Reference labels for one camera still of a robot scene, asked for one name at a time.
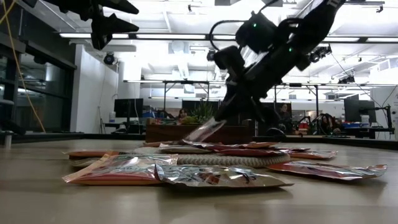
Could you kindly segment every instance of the planter box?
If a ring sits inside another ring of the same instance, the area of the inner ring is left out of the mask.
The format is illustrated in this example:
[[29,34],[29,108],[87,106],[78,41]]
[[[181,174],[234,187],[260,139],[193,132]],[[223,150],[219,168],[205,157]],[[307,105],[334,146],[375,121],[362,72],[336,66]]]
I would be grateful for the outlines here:
[[[147,124],[146,142],[178,141],[197,127],[197,125]],[[205,142],[223,144],[242,144],[251,141],[252,134],[247,126],[223,126],[205,140]]]

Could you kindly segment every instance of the wooden table surface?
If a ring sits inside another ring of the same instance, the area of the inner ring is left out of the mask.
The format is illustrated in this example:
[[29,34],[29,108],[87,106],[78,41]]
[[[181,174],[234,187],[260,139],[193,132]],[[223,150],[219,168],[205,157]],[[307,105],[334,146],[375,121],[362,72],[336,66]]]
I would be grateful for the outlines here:
[[61,177],[74,170],[62,151],[131,149],[141,142],[75,140],[0,149],[0,223],[397,223],[398,152],[327,144],[281,144],[338,150],[331,164],[387,164],[377,179],[335,182],[270,173],[291,187],[262,190],[175,190],[82,186]]

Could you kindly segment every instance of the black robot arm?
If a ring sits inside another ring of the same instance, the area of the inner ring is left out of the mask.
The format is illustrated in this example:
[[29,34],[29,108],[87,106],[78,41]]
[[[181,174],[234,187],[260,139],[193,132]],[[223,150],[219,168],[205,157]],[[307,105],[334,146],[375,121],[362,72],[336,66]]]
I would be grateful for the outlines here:
[[[37,0],[23,0],[28,6],[34,7]],[[91,22],[91,41],[95,49],[103,49],[111,40],[112,34],[138,31],[138,26],[116,17],[115,13],[104,16],[103,7],[110,7],[130,14],[138,14],[139,10],[128,0],[45,0],[60,8],[60,11],[77,13],[80,19]]]
[[236,33],[241,47],[256,53],[267,52],[257,63],[244,67],[240,48],[230,46],[214,55],[220,69],[227,69],[227,93],[215,119],[221,121],[250,110],[256,119],[273,123],[274,116],[263,108],[260,98],[282,82],[294,67],[310,65],[308,55],[328,35],[339,8],[346,0],[324,0],[303,19],[286,19],[276,27],[261,13],[252,13]]

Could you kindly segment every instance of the yellow cable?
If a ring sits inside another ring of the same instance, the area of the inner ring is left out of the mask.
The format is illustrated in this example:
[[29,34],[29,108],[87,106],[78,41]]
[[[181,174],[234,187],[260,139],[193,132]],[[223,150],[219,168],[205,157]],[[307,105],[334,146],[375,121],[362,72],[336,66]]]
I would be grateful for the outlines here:
[[42,128],[42,131],[45,133],[45,129],[44,129],[43,123],[42,123],[42,121],[40,120],[39,116],[37,115],[36,110],[35,110],[35,108],[33,107],[33,104],[32,104],[32,102],[31,102],[31,100],[30,100],[29,94],[28,94],[27,89],[26,89],[26,86],[25,86],[25,80],[24,80],[24,77],[22,76],[21,68],[20,68],[20,66],[19,66],[17,53],[16,53],[15,47],[14,47],[14,41],[12,40],[10,23],[9,23],[9,21],[8,21],[8,16],[7,16],[7,13],[8,13],[9,11],[7,11],[6,3],[5,3],[5,2],[3,3],[2,6],[3,6],[3,8],[4,8],[4,12],[6,12],[6,14],[5,14],[4,16],[6,17],[7,28],[8,28],[8,35],[10,36],[11,47],[12,47],[12,53],[14,53],[14,59],[15,59],[15,63],[17,64],[17,69],[18,69],[19,77],[20,77],[21,80],[22,80],[22,86],[23,86],[24,89],[25,89],[26,97],[27,97],[27,100],[29,101],[30,107],[32,108],[33,113],[35,114],[35,117],[36,117],[37,120],[39,121],[39,124],[40,124],[40,127]]
[[15,5],[15,2],[16,2],[16,0],[13,0],[12,1],[12,3],[11,3],[11,5],[10,5],[10,8],[8,8],[8,10],[6,10],[6,1],[4,0],[3,1],[3,5],[4,5],[4,12],[6,12],[5,14],[4,14],[4,16],[2,16],[2,18],[0,19],[0,24],[3,22],[3,20],[7,17],[7,15],[11,12],[11,9],[14,7],[14,5]]

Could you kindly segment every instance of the monitor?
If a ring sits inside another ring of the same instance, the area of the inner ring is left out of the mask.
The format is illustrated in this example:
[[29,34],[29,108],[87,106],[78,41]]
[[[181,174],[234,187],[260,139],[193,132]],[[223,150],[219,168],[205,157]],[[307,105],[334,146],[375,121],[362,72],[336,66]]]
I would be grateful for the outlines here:
[[374,102],[367,100],[344,100],[345,118],[349,122],[361,122],[361,115],[369,115],[369,122],[376,123],[376,111],[363,109],[374,109]]
[[144,99],[117,99],[114,111],[117,118],[141,118]]

